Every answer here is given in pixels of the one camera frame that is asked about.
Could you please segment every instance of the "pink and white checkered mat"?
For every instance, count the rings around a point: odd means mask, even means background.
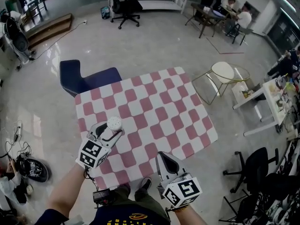
[[[75,97],[81,137],[111,116],[122,118],[123,136],[91,176],[100,189],[157,171],[158,151],[185,159],[218,139],[188,75],[181,67],[137,76]]]

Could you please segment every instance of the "gray floor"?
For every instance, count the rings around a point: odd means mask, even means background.
[[[1,128],[5,127],[9,132],[2,131],[2,141],[13,136],[13,122],[22,120],[21,143],[27,141],[32,146],[33,156],[46,160],[52,169],[52,179],[47,184],[32,182],[35,191],[32,198],[25,206],[17,207],[32,222],[45,210],[53,186],[73,166],[81,143],[74,99],[60,86],[61,60],[79,59],[83,76],[116,67],[123,79],[177,66],[183,67],[193,79],[208,71],[215,62],[227,61],[246,68],[254,84],[263,80],[277,60],[264,39],[255,35],[247,36],[246,43],[243,43],[245,53],[219,54],[207,39],[212,35],[212,30],[206,29],[204,36],[199,39],[199,31],[191,24],[185,26],[187,18],[175,12],[142,13],[139,28],[127,21],[122,30],[118,30],[119,21],[110,23],[102,20],[100,14],[82,15],[74,20],[73,27],[85,19],[88,20],[87,25],[80,25],[38,60],[24,66],[19,72],[14,71],[4,82],[0,93],[4,104],[0,114]],[[228,45],[231,42],[219,30],[215,37],[225,39]],[[37,56],[58,38],[39,45]],[[210,97],[214,92],[205,79],[196,84],[196,89]],[[222,171],[240,169],[239,159],[234,152],[242,151],[247,158],[256,149],[267,147],[269,157],[272,157],[274,149],[279,148],[282,157],[286,148],[285,133],[278,135],[274,128],[243,136],[245,131],[261,126],[255,105],[263,116],[269,115],[264,101],[249,102],[234,111],[232,106],[235,103],[228,89],[211,106],[205,105],[217,130],[218,140],[185,160],[189,172],[198,178],[203,190],[193,207],[209,225],[219,224],[218,219],[227,214],[223,196],[231,197],[229,190],[238,177],[223,177]],[[15,158],[19,149],[18,144],[13,147],[11,156]],[[270,172],[274,168],[274,164],[270,165]],[[155,174],[152,178],[150,194],[166,206],[167,202],[160,200],[155,188],[159,178]],[[131,184],[132,191],[138,182]],[[94,189],[90,181],[84,182],[71,211],[72,217],[80,214],[86,223],[91,222],[95,214],[91,194]],[[178,224],[174,214],[171,214],[171,218],[173,225]]]

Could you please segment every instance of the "wooden platform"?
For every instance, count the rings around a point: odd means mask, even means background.
[[[29,48],[33,48],[58,34],[69,31],[72,26],[72,20],[72,14],[67,14],[32,31],[31,34],[27,35],[27,39],[29,40]]]

